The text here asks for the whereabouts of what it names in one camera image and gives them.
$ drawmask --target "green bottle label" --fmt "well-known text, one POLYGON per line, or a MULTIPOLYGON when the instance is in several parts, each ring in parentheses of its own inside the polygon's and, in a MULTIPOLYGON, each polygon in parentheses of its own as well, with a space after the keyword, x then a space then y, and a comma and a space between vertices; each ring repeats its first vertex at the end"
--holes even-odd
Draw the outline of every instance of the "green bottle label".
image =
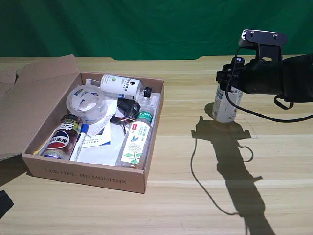
POLYGON ((152 122, 152 115, 149 112, 147 112, 147 111, 141 111, 138 114, 137 119, 146 119, 151 124, 151 122, 152 122))

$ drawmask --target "pepsi can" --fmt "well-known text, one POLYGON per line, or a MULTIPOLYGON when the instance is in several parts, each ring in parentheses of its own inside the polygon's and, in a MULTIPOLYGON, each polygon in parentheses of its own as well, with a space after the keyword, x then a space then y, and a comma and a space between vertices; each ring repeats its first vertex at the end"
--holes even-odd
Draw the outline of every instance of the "pepsi can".
POLYGON ((81 132, 83 121, 76 115, 64 115, 42 156, 69 160, 81 132))

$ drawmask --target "clear plastic bottle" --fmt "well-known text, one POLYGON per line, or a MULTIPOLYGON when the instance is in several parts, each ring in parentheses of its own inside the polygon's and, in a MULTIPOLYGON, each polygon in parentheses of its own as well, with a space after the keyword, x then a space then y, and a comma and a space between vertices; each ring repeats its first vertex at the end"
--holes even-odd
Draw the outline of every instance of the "clear plastic bottle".
POLYGON ((140 99, 140 110, 136 121, 132 122, 125 136, 115 166, 143 169, 149 149, 154 108, 150 97, 140 99))

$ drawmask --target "white bottle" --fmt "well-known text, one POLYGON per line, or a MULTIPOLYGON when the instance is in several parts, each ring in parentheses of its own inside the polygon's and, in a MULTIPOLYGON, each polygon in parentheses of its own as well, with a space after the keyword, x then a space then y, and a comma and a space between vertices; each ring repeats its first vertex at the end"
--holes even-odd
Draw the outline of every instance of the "white bottle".
MULTIPOLYGON (((233 122, 236 117, 237 108, 235 108, 228 102, 225 90, 226 88, 221 89, 221 85, 218 85, 212 110, 212 116, 213 119, 218 122, 230 123, 233 122)), ((230 92, 228 92, 228 96, 234 104, 239 105, 241 97, 243 96, 243 92, 238 90, 237 88, 231 87, 230 92)))
POLYGON ((105 74, 101 79, 100 89, 119 94, 119 98, 138 100, 144 92, 140 80, 105 74))

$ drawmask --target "blue marker cap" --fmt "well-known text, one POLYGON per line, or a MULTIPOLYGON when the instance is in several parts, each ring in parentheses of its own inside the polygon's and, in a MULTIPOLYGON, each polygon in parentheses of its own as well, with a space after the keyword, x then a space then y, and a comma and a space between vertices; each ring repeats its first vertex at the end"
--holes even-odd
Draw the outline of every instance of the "blue marker cap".
POLYGON ((88 124, 83 124, 81 132, 87 133, 88 128, 89 128, 88 124))

